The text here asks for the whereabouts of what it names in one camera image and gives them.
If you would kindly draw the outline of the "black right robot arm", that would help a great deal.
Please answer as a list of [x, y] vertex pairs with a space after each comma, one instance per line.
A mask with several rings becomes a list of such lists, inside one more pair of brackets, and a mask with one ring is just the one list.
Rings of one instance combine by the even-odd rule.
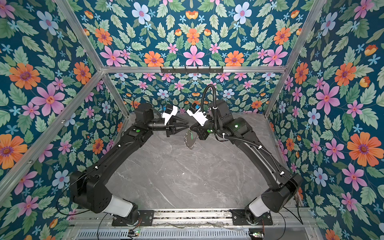
[[211, 103], [209, 107], [209, 114], [203, 113], [197, 104], [187, 110], [196, 120], [191, 131], [201, 140], [216, 134], [219, 139], [230, 141], [246, 154], [267, 182], [268, 189], [245, 207], [247, 222], [256, 225], [264, 214], [278, 213], [298, 193], [303, 179], [278, 162], [260, 142], [251, 125], [243, 118], [233, 117], [225, 101]]

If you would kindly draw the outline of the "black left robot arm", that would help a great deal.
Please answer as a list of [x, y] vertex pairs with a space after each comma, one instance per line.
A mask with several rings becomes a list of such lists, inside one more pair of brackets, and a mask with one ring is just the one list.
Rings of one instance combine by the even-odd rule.
[[70, 176], [71, 200], [93, 213], [119, 216], [134, 224], [139, 219], [138, 205], [114, 196], [106, 187], [114, 172], [135, 151], [139, 150], [155, 131], [167, 137], [189, 128], [188, 121], [177, 116], [178, 108], [167, 105], [160, 114], [152, 104], [135, 109], [134, 123], [122, 133], [120, 140], [95, 164]]

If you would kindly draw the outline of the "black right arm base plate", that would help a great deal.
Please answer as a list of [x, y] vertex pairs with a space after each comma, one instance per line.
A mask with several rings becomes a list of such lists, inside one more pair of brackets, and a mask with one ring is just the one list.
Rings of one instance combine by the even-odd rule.
[[234, 226], [272, 226], [273, 219], [270, 212], [264, 213], [260, 217], [254, 217], [244, 209], [231, 209], [232, 221]]

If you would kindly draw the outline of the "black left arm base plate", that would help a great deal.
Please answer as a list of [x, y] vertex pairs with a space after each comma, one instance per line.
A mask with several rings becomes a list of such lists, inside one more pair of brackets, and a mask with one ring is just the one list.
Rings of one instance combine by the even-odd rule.
[[133, 211], [127, 217], [114, 216], [113, 227], [149, 227], [154, 220], [155, 211], [138, 210]]

